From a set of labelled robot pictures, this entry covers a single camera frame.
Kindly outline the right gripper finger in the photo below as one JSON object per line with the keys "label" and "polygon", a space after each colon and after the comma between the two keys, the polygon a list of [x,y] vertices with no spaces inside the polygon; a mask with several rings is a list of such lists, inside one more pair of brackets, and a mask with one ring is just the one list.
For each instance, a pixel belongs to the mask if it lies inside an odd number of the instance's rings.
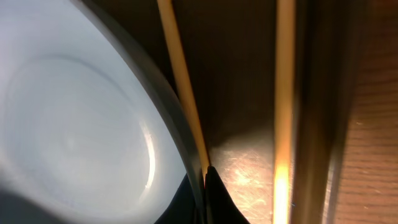
{"label": "right gripper finger", "polygon": [[221,177],[213,166],[205,176],[205,216],[196,208],[188,177],[184,177],[172,202],[155,222],[156,224],[248,224],[248,220],[235,206]]}

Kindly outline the wooden chopstick short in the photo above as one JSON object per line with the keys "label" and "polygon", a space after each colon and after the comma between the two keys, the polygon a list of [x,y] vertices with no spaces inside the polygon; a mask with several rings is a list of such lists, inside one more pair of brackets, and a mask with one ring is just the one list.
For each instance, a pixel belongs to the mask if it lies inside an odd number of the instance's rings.
{"label": "wooden chopstick short", "polygon": [[160,20],[164,30],[165,41],[174,73],[178,96],[197,145],[201,163],[201,174],[205,177],[207,174],[207,168],[210,165],[210,160],[205,146],[172,0],[157,0],[157,5],[159,8]]}

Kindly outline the wooden chopstick long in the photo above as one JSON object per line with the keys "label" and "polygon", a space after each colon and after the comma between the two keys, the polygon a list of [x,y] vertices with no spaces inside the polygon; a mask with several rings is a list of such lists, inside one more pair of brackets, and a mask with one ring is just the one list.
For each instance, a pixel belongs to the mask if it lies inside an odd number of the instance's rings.
{"label": "wooden chopstick long", "polygon": [[276,1],[273,223],[289,222],[295,66],[295,0]]}

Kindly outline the mint green bowl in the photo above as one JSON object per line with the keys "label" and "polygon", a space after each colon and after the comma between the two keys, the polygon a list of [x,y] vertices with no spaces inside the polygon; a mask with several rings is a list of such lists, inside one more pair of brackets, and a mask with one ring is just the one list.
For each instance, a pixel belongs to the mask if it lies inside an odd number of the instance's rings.
{"label": "mint green bowl", "polygon": [[178,98],[108,13],[1,2],[2,223],[204,223],[203,193]]}

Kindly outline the brown serving tray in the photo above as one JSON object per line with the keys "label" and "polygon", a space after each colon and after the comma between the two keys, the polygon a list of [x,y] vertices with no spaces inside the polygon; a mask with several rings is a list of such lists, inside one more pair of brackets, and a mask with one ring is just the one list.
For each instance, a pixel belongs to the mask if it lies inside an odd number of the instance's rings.
{"label": "brown serving tray", "polygon": [[[93,3],[143,46],[178,95],[157,1]],[[248,222],[273,223],[276,0],[172,4],[209,166]],[[330,223],[366,1],[295,8],[288,223]]]}

